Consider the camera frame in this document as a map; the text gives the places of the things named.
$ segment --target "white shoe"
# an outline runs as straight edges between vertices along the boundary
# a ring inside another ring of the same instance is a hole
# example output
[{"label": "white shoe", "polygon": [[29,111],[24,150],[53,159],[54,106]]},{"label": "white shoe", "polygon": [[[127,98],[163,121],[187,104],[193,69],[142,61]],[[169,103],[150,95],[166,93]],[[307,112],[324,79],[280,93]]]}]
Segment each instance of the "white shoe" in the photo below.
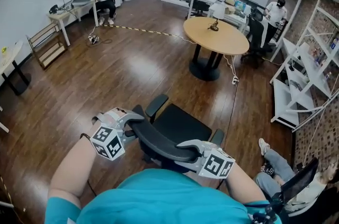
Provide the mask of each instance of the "white shoe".
[{"label": "white shoe", "polygon": [[266,143],[263,138],[259,139],[258,144],[259,144],[262,156],[264,156],[266,154],[267,150],[271,148],[270,144]]},{"label": "white shoe", "polygon": [[108,23],[109,23],[110,25],[114,25],[113,19],[108,18]]},{"label": "white shoe", "polygon": [[99,18],[99,25],[103,25],[104,21],[105,21],[105,18],[104,17],[100,17]]}]

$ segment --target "white metal shelving unit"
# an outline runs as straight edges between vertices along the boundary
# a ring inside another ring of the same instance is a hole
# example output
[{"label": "white metal shelving unit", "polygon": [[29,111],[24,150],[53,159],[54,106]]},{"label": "white metal shelving unit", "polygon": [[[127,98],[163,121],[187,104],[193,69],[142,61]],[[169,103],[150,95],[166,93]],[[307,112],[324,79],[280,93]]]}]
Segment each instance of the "white metal shelving unit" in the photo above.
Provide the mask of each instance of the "white metal shelving unit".
[{"label": "white metal shelving unit", "polygon": [[[278,121],[287,125],[293,129],[293,132],[314,118],[339,94],[339,91],[336,91],[333,94],[331,93],[331,89],[329,88],[327,79],[324,75],[324,70],[328,67],[331,61],[339,66],[339,57],[337,56],[339,43],[332,50],[330,46],[326,45],[320,35],[333,33],[317,34],[311,27],[317,12],[322,13],[330,19],[337,29],[339,28],[339,21],[319,7],[319,4],[320,0],[318,0],[312,16],[297,44],[293,44],[285,38],[283,39],[283,46],[288,56],[270,81],[270,84],[273,83],[275,101],[274,117],[271,119],[271,122]],[[304,37],[309,36],[315,39],[324,54],[327,56],[322,66],[319,66],[314,62],[314,58],[310,55],[310,46],[304,42]],[[304,68],[302,72],[295,68],[294,70],[290,69],[290,65],[293,65],[292,60]],[[277,79],[284,69],[286,70],[289,83],[291,83],[291,81],[297,82],[300,85],[301,91],[295,86],[291,84],[288,86]],[[328,97],[327,101],[322,106],[314,106],[310,92],[310,88],[312,86],[317,87]],[[302,106],[302,109],[298,109],[297,104]],[[299,113],[307,113],[310,114],[310,116],[300,122]]]}]

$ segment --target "black wristband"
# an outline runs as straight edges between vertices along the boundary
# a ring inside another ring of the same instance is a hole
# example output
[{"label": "black wristband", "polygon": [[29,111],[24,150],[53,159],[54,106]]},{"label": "black wristband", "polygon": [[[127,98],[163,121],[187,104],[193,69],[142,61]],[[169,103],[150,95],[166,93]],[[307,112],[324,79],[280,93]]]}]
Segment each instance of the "black wristband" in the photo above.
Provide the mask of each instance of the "black wristband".
[{"label": "black wristband", "polygon": [[90,137],[88,134],[86,134],[86,133],[82,133],[82,134],[80,135],[80,139],[81,139],[82,137],[87,138],[89,141],[90,141],[90,138],[91,138],[91,137]]}]

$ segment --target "gray pants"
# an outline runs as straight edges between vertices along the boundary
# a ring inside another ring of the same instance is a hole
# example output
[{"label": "gray pants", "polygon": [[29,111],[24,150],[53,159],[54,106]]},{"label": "gray pants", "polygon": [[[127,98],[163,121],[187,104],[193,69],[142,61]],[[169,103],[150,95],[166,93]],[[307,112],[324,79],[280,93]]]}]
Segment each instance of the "gray pants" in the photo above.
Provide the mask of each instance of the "gray pants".
[{"label": "gray pants", "polygon": [[[292,168],[286,159],[281,157],[276,151],[269,149],[264,155],[265,159],[270,162],[276,175],[279,175],[284,182],[289,181],[295,176]],[[269,174],[260,172],[255,178],[256,184],[270,197],[281,192],[280,185]]]}]

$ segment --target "person in teal shirt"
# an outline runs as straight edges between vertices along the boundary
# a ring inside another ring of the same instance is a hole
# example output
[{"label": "person in teal shirt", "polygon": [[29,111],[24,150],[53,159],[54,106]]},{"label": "person in teal shirt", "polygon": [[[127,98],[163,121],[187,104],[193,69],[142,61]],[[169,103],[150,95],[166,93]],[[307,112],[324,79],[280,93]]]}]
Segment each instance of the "person in teal shirt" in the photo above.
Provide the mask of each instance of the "person in teal shirt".
[{"label": "person in teal shirt", "polygon": [[[91,133],[99,126],[95,123]],[[79,197],[95,156],[86,138],[69,151],[51,180],[45,224],[250,224],[250,215],[264,213],[268,205],[260,188],[235,163],[225,180],[232,198],[183,174],[146,169],[82,208]]]}]

